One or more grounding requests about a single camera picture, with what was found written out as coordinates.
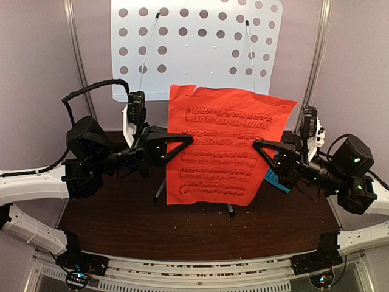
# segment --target wire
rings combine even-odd
[[[82,275],[84,276],[84,277],[83,277],[83,280],[85,280],[86,282],[83,284],[83,286],[80,286],[79,288],[77,288],[76,291],[82,290],[82,289],[84,289],[84,288],[88,285],[89,281],[92,279],[92,277],[91,277],[91,276],[92,276],[92,274],[91,274],[91,272],[92,272],[92,266],[91,266],[91,264],[89,264],[89,274],[86,274],[86,273],[84,273],[84,272],[77,271],[77,270],[68,271],[68,270],[65,269],[62,265],[60,265],[60,263],[58,262],[57,258],[55,257],[55,255],[54,255],[52,252],[49,251],[49,253],[50,253],[50,255],[53,257],[53,259],[54,259],[54,261],[55,261],[55,264],[56,264],[57,266],[59,266],[59,267],[66,273],[66,278],[65,278],[65,284],[66,284],[66,286],[68,286],[71,290],[74,290],[73,287],[71,287],[71,286],[68,284],[67,280],[71,280],[71,281],[77,283],[76,279],[77,279],[77,278],[80,278],[80,277],[78,276],[78,274],[82,274]]]
[[[333,284],[330,285],[331,288],[333,286],[335,286],[336,284],[338,284],[340,282],[340,280],[343,278],[343,276],[345,275],[346,267],[347,267],[347,255],[345,255],[345,265],[343,267],[343,271],[340,274],[340,277]]]
[[[67,148],[65,152],[62,154],[62,156],[59,158],[59,160],[55,161],[53,164],[39,170],[29,170],[26,172],[10,172],[10,173],[3,173],[0,175],[0,178],[9,178],[12,176],[19,176],[19,175],[39,175],[40,173],[49,172],[50,170],[54,169],[58,164],[62,162],[62,160],[65,159],[66,155],[69,153],[69,149]]]
[[[308,195],[306,192],[304,192],[299,186],[298,184],[295,185],[296,186],[296,189],[303,195],[305,196],[306,198],[312,200],[313,202],[317,203],[317,200],[315,200],[313,197],[311,197],[310,195]]]
[[[109,80],[104,80],[104,81],[100,81],[100,82],[96,82],[96,83],[93,83],[87,87],[84,87],[84,88],[81,88],[77,91],[73,91],[71,93],[69,93],[66,97],[64,97],[62,99],[62,103],[65,105],[66,107],[66,110],[67,110],[67,113],[69,115],[69,118],[71,120],[71,123],[72,123],[72,126],[75,125],[75,121],[74,121],[74,116],[73,116],[73,112],[72,112],[72,108],[71,106],[69,105],[69,102],[77,97],[77,96],[80,96],[84,93],[87,93],[89,91],[92,91],[94,89],[97,89],[97,88],[100,88],[100,87],[103,87],[103,86],[106,86],[106,85],[113,85],[113,84],[117,84],[117,85],[122,85],[126,91],[126,94],[127,94],[127,97],[128,97],[128,102],[132,102],[132,100],[130,100],[130,95],[129,95],[129,86],[128,86],[128,83],[122,79],[109,79]]]
[[[332,155],[329,154],[329,152],[331,151],[332,147],[335,145],[336,142],[338,142],[339,140],[343,139],[344,137],[347,137],[348,135],[350,134],[344,134],[344,135],[341,135],[339,136],[332,144],[331,146],[328,148],[328,151],[327,151],[327,154],[324,154],[324,152],[321,152],[319,149],[317,151],[317,153],[319,155],[322,155],[322,156],[325,156],[327,157],[327,160],[329,162],[332,161]],[[382,178],[380,178],[375,172],[373,172],[372,170],[368,170],[367,171],[369,174],[371,174],[371,176],[373,176],[385,189],[389,190],[389,184],[387,184],[385,181],[382,180]]]
[[[146,65],[146,59],[147,59],[148,51],[150,48],[151,39],[153,38],[154,29],[156,28],[158,17],[159,17],[159,12],[157,13],[156,17],[154,18],[153,26],[151,28],[150,38],[148,40],[148,44],[147,44],[147,48],[146,48],[145,57],[143,58],[143,63],[142,63],[142,67],[140,70],[140,81],[139,81],[138,91],[140,91],[140,88],[142,87],[142,80],[143,80],[143,73],[144,73],[144,69],[145,69],[145,65]]]
[[[375,172],[373,172],[372,170],[368,170],[367,172],[370,173],[376,180],[378,180],[384,188],[389,190],[389,185],[385,181],[383,181]]]
[[[350,136],[350,135],[351,135],[351,134],[343,134],[343,135],[339,136],[338,138],[336,138],[336,139],[334,140],[334,142],[331,143],[331,145],[330,145],[329,148],[328,148],[327,154],[326,154],[327,160],[328,160],[329,162],[331,162],[331,160],[332,160],[332,156],[329,155],[329,154],[330,154],[330,152],[331,152],[333,146],[335,146],[335,144],[336,144],[339,140],[341,140],[341,139],[343,139],[343,138],[347,138],[347,137]]]

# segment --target black mount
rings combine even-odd
[[[104,276],[108,266],[108,258],[100,255],[87,254],[81,251],[78,236],[64,232],[67,238],[66,252],[57,257],[57,264],[69,271],[79,271],[85,274]]]
[[[317,251],[293,256],[291,261],[294,274],[297,276],[313,273],[343,263],[338,252],[340,247],[337,244],[338,235],[339,232],[322,234]]]

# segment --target metal rod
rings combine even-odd
[[[80,81],[81,87],[86,87],[88,85],[88,81],[86,79],[84,63],[81,56],[80,43],[78,42],[77,27],[75,23],[74,10],[73,10],[73,0],[64,0],[64,6],[65,6],[66,22],[69,28],[69,33],[71,35],[74,57],[77,64],[78,79]],[[86,107],[88,109],[88,113],[97,121],[97,115],[96,115],[95,108],[93,106],[90,92],[87,92],[84,95],[84,100],[85,100]]]
[[[249,37],[249,47],[250,47],[250,56],[251,56],[251,68],[253,70],[252,74],[253,74],[253,90],[254,92],[256,92],[255,90],[255,68],[254,68],[254,56],[253,56],[253,50],[252,50],[252,47],[251,47],[251,35],[250,35],[250,29],[249,29],[249,21],[246,20],[246,28],[247,28],[247,36]]]
[[[158,17],[159,17],[159,12],[157,13],[156,17],[154,18],[153,26],[151,28],[150,38],[148,40],[148,44],[147,44],[147,48],[146,48],[145,57],[143,58],[142,67],[140,69],[140,80],[139,80],[138,91],[140,91],[140,88],[142,87],[143,73],[144,73],[144,69],[145,69],[145,65],[146,65],[147,55],[148,55],[148,51],[150,48],[151,40],[153,39],[154,29],[156,28]]]
[[[317,88],[317,76],[320,70],[320,65],[324,60],[326,44],[328,40],[330,14],[331,14],[332,0],[322,0],[322,11],[318,24],[317,39],[312,60],[311,71],[309,72],[308,84],[305,89],[303,104],[301,105],[300,114],[296,123],[295,131],[298,132],[300,127],[304,106],[310,105],[313,101],[315,90]]]

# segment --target white plastic mount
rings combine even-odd
[[[10,206],[10,222],[6,222],[2,230],[27,240],[52,254],[61,255],[66,251],[67,238],[62,230],[51,228],[38,220],[28,216],[17,206]]]
[[[59,165],[53,170],[36,175],[21,175],[0,178],[0,206],[42,198],[66,199],[69,197],[67,185],[61,180],[65,176],[65,166]]]

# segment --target music notation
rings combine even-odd
[[[273,118],[263,113],[245,113],[232,109],[217,111],[203,106],[187,108],[185,121],[268,130]]]
[[[207,183],[202,181],[193,181],[184,183],[179,186],[179,193],[201,192],[201,193],[217,193],[220,195],[243,196],[246,188],[237,184],[226,183]]]
[[[180,169],[180,178],[184,179],[204,179],[215,181],[236,181],[248,183],[251,173],[241,169],[219,169],[206,167],[183,167]]]
[[[205,129],[185,130],[184,133],[193,136],[193,145],[220,145],[252,149],[253,141],[264,139],[262,135],[256,133],[239,134]]]
[[[258,162],[258,155],[249,152],[184,150],[181,161],[186,164],[235,165],[252,169]]]

